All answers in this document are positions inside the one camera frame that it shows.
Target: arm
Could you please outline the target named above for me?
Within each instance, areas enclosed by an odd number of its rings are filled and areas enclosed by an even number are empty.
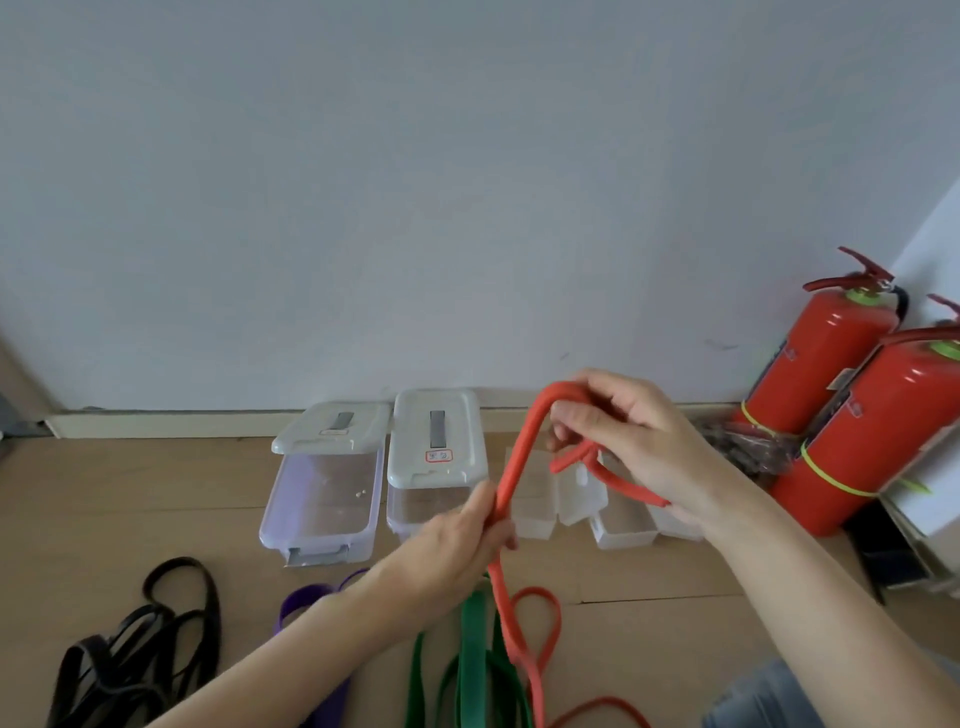
[[[595,370],[580,379],[628,422],[558,402],[554,446],[579,435],[603,445],[704,528],[826,725],[960,725],[960,688],[663,392]]]
[[[436,517],[345,591],[325,596],[251,655],[151,725],[293,728],[367,660],[462,602],[513,524],[484,532],[495,487]]]

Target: fire extinguisher lever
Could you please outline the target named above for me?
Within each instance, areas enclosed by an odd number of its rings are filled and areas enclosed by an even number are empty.
[[[848,276],[831,279],[817,279],[804,284],[804,291],[819,291],[823,288],[867,288],[879,293],[890,288],[894,275],[885,268],[881,268],[862,253],[840,246],[837,250],[856,259],[864,270],[862,273],[851,273]]]
[[[906,344],[911,341],[960,341],[960,303],[938,296],[935,293],[927,295],[931,301],[945,305],[953,311],[953,322],[942,326],[927,328],[909,328],[906,331],[897,331],[880,339],[880,344]]]

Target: white wall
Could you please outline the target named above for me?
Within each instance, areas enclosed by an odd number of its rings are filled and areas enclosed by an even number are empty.
[[[913,294],[911,327],[952,318],[945,307],[922,297],[939,293],[960,302],[960,181],[924,223],[894,265],[894,272]],[[904,516],[925,535],[932,536],[960,519],[960,428],[934,448],[908,477],[920,480],[933,493],[921,494],[893,486],[890,496]],[[960,559],[951,554],[950,562]]]
[[[0,0],[25,364],[69,408],[731,400],[960,173],[955,0],[461,5]]]

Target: jeans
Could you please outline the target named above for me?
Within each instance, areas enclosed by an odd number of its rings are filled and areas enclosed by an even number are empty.
[[[930,657],[958,683],[960,665]],[[713,704],[703,728],[824,728],[823,721],[783,660],[737,679]]]

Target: hand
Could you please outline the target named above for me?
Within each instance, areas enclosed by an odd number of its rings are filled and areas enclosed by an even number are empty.
[[[741,494],[756,490],[654,384],[596,369],[574,378],[598,399],[608,400],[627,422],[590,404],[555,402],[551,449],[581,437],[602,445],[638,484],[680,506],[704,527],[724,518]]]
[[[379,591],[377,599],[400,616],[399,638],[424,629],[466,599],[500,548],[516,548],[507,519],[484,530],[496,485],[480,483],[462,508],[427,522],[416,536],[387,556],[358,583]]]

